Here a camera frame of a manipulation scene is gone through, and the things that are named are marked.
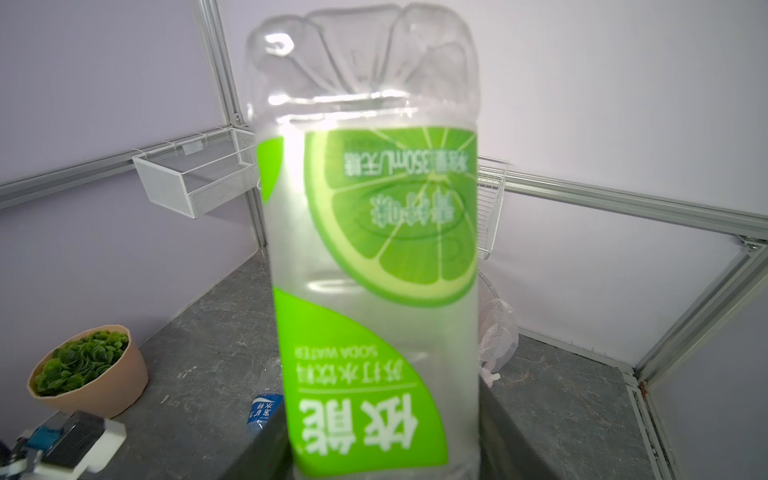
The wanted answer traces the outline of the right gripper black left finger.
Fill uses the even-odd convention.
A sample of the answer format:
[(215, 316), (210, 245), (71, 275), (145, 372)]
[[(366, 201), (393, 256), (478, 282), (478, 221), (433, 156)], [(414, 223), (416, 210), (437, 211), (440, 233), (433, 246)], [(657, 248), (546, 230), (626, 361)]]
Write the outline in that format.
[(294, 478), (286, 410), (279, 407), (220, 480), (286, 480)]

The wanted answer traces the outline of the green label clear bottle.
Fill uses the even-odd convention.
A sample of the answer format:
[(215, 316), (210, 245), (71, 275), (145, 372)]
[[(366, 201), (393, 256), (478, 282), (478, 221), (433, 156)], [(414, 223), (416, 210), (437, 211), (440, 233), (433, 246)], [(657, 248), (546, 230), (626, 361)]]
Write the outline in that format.
[(469, 27), (428, 3), (283, 15), (245, 62), (296, 476), (478, 478)]

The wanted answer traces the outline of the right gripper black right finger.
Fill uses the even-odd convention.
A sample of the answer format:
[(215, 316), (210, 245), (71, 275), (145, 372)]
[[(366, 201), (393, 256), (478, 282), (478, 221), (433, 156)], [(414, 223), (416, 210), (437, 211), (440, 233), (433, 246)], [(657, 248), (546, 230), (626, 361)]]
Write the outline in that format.
[(491, 389), (479, 384), (479, 444), (482, 480), (558, 480)]

